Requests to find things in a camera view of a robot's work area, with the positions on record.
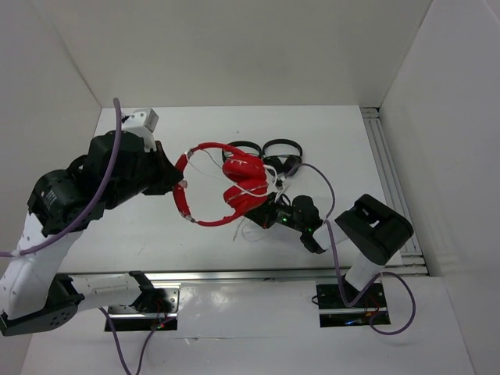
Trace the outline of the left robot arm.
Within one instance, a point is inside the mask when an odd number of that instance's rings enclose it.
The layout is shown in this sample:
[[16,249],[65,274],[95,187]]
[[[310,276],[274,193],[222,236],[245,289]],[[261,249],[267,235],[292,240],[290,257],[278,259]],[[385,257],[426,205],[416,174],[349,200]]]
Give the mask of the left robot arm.
[[1,278],[1,332],[5,337],[47,332],[78,312],[107,305],[146,312],[165,299],[141,271],[85,279],[61,273],[72,245],[104,212],[136,195],[165,195],[183,174],[160,141],[145,150],[131,132],[94,137],[87,154],[43,175],[28,199],[18,249]]

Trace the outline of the red over-ear headphones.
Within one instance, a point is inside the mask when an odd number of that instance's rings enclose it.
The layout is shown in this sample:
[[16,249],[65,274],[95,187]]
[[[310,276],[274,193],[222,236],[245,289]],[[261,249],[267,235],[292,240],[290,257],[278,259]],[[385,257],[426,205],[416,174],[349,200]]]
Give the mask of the red over-ear headphones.
[[220,227],[235,221],[248,211],[265,203],[269,195],[269,185],[263,161],[243,152],[233,145],[217,142],[201,143],[180,156],[175,167],[180,172],[183,172],[190,162],[190,158],[196,152],[205,151],[209,148],[218,148],[221,151],[231,154],[231,157],[223,162],[222,165],[224,176],[232,183],[232,187],[223,193],[223,200],[234,209],[234,213],[216,221],[196,220],[191,215],[191,210],[187,202],[185,190],[188,183],[185,180],[177,183],[173,188],[173,199],[179,214],[186,220],[196,223],[201,227]]

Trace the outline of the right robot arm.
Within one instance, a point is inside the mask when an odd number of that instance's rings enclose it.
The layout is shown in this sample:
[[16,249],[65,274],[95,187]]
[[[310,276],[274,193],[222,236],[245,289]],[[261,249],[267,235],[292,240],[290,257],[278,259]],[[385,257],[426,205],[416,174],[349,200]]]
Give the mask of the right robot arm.
[[342,300],[350,306],[366,300],[370,282],[414,233],[404,216],[368,194],[333,222],[320,218],[319,209],[307,195],[298,195],[291,202],[271,195],[245,218],[263,229],[280,224],[296,230],[300,242],[312,254],[322,254],[345,241],[354,245],[359,256],[343,277],[345,284],[341,287]]

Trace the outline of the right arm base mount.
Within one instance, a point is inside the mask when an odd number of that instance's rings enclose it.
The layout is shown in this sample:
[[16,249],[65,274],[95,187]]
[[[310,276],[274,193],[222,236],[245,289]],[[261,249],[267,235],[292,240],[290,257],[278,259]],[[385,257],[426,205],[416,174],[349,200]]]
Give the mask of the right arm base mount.
[[315,290],[311,302],[320,315],[321,327],[389,326],[391,319],[384,287],[376,281],[353,307],[347,307],[341,299],[338,280],[332,272],[321,270],[314,278]]

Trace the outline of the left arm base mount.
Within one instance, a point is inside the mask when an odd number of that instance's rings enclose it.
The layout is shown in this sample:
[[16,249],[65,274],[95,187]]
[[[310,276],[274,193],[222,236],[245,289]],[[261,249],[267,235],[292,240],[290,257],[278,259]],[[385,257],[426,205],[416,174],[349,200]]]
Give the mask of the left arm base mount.
[[138,282],[141,294],[131,303],[110,305],[107,313],[117,331],[177,330],[180,283],[160,281],[154,284],[141,271],[129,275]]

